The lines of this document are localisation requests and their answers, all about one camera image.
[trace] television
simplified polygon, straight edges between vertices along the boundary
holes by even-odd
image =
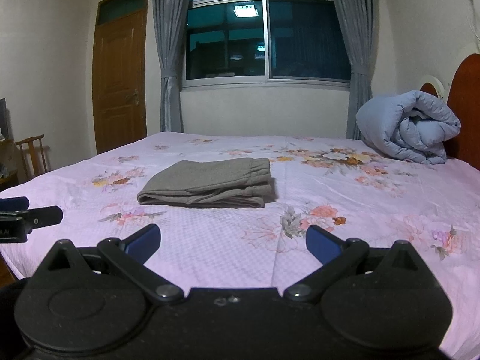
[[[6,139],[10,138],[10,132],[8,130],[7,104],[5,99],[0,99],[0,130]]]

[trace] door handle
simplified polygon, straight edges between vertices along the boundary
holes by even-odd
[[[140,100],[138,99],[138,89],[135,89],[133,91],[133,94],[128,94],[125,96],[126,102],[130,102],[132,100],[135,100],[135,105],[140,105]]]

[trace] door frame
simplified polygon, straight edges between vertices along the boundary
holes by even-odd
[[[147,27],[148,0],[145,0],[144,8],[137,9],[135,11],[129,12],[126,15],[119,16],[112,21],[108,21],[107,23],[98,24],[98,17],[100,15],[100,7],[108,1],[110,1],[110,0],[102,0],[98,3],[98,6],[97,6],[97,15],[95,17],[95,30],[94,30],[94,41],[93,41],[93,50],[92,50],[92,55],[93,55],[93,58],[92,58],[92,111],[93,111],[93,122],[94,122],[95,150],[96,150],[97,154],[98,154],[98,144],[97,144],[97,132],[95,130],[95,125],[96,125],[96,123],[95,123],[95,109],[96,109],[95,103],[98,103],[98,102],[95,101],[96,100],[95,94],[98,95],[99,90],[97,88],[98,84],[94,79],[94,73],[98,70],[98,67],[96,66],[96,64],[98,63],[98,58],[95,58],[95,48],[97,46],[98,33],[99,33],[98,29],[102,28],[106,24],[114,23],[117,20],[121,20],[121,19],[124,19],[125,17],[128,17],[130,15],[135,15],[135,14],[138,14],[138,13],[141,13],[141,12],[143,12],[143,23],[144,23],[144,25],[141,28],[141,32],[140,32],[141,41],[142,41],[142,55],[141,55],[141,58],[142,58],[142,61],[143,61],[143,63],[141,64],[140,73],[141,73],[141,77],[143,77],[143,81],[141,82],[141,84],[138,87],[138,92],[139,92],[139,99],[141,101],[141,104],[143,104],[143,107],[142,107],[142,110],[143,110],[142,127],[143,127],[143,130],[145,132],[144,135],[147,136],[146,98],[145,98],[145,47],[146,47],[146,27]]]

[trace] chair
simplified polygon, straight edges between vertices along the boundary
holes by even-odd
[[[39,135],[38,137],[30,137],[26,138],[24,140],[21,140],[19,142],[15,142],[16,145],[20,147],[20,155],[22,156],[22,162],[23,162],[23,169],[25,171],[25,176],[28,177],[28,168],[27,168],[27,163],[25,161],[25,155],[23,154],[23,145],[25,143],[28,143],[28,153],[30,154],[30,159],[32,161],[32,168],[33,168],[33,173],[34,177],[37,177],[40,175],[40,169],[38,167],[38,158],[37,158],[37,153],[35,151],[35,146],[33,145],[33,142],[35,140],[38,140],[40,142],[40,152],[42,153],[42,161],[43,161],[43,169],[44,173],[47,173],[47,165],[45,163],[45,154],[43,151],[43,145],[42,145],[42,138],[44,138],[45,135]]]

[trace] window sill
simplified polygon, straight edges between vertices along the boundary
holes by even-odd
[[[350,81],[322,79],[266,79],[263,76],[222,77],[212,79],[192,79],[184,81],[181,91],[192,92],[212,89],[248,88],[248,87],[302,87],[349,91]]]

